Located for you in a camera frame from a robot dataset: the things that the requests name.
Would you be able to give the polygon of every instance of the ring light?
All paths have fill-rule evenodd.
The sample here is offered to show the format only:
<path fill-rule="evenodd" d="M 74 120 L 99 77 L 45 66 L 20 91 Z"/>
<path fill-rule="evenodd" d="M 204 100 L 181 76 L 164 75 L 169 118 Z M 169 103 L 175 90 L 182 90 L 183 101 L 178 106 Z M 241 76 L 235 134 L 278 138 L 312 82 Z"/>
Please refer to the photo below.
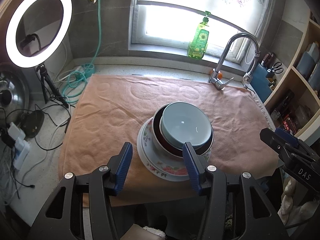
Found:
<path fill-rule="evenodd" d="M 16 44 L 17 28 L 23 14 L 35 1 L 37 0 L 24 0 L 19 5 L 19 7 L 17 8 L 17 10 L 15 11 L 15 13 L 13 14 L 10 20 L 8 30 L 7 30 L 7 36 L 6 36 L 7 52 L 12 62 L 19 67 L 25 67 L 25 68 L 34 67 L 43 63 L 47 58 L 49 58 L 62 42 L 64 36 L 67 33 L 67 30 L 69 28 L 69 24 L 71 21 L 71 14 L 72 14 L 71 0 L 60 0 L 63 6 L 63 18 L 62 18 L 60 30 L 56 35 L 55 39 L 45 50 L 41 51 L 38 55 L 33 57 L 23 56 L 18 51 L 17 44 Z"/>

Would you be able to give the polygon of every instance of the stack of bowls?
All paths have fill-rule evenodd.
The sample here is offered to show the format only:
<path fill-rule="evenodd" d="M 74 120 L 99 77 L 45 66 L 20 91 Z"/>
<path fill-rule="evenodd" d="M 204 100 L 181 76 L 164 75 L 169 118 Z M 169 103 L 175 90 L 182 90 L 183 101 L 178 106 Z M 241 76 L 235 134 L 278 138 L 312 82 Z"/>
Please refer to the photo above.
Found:
<path fill-rule="evenodd" d="M 176 102 L 165 108 L 160 131 L 164 139 L 177 149 L 181 150 L 185 142 L 190 142 L 194 149 L 198 149 L 209 140 L 212 126 L 198 107 Z"/>
<path fill-rule="evenodd" d="M 210 156 L 213 129 L 198 107 L 175 102 L 162 106 L 152 120 L 153 143 L 158 151 L 182 158 L 182 146 L 190 142 L 197 155 Z"/>

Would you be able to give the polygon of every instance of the light blue bowl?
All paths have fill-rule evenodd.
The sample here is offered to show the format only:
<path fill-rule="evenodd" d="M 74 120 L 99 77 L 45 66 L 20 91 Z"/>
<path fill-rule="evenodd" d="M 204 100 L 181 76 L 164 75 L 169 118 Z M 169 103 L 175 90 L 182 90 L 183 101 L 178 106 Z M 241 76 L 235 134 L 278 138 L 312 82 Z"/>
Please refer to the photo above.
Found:
<path fill-rule="evenodd" d="M 205 113 L 185 102 L 175 102 L 165 108 L 161 128 L 165 139 L 178 149 L 182 149 L 185 142 L 190 142 L 194 148 L 201 147 L 212 132 Z"/>

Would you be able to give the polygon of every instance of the pot lid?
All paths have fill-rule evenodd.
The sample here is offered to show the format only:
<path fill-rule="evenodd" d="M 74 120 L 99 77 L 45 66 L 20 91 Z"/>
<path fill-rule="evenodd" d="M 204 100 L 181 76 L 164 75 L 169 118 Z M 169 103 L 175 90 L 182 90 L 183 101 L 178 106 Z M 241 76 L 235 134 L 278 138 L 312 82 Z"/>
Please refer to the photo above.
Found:
<path fill-rule="evenodd" d="M 0 106 L 6 115 L 17 109 L 28 109 L 29 88 L 22 70 L 13 63 L 0 63 Z M 27 111 L 15 111 L 7 117 L 7 123 L 19 122 L 19 117 Z M 0 109 L 0 121 L 4 125 L 4 113 Z"/>

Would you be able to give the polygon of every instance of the green bottle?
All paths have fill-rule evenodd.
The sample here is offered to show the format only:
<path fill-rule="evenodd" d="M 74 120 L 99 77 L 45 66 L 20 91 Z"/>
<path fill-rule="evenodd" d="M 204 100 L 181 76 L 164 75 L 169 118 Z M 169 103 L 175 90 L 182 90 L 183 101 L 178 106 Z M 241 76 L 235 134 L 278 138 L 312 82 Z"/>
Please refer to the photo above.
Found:
<path fill-rule="evenodd" d="M 202 59 L 207 50 L 209 32 L 206 29 L 208 28 L 209 22 L 208 15 L 211 13 L 208 11 L 205 11 L 205 13 L 206 16 L 202 22 L 199 23 L 193 40 L 189 42 L 188 57 Z"/>

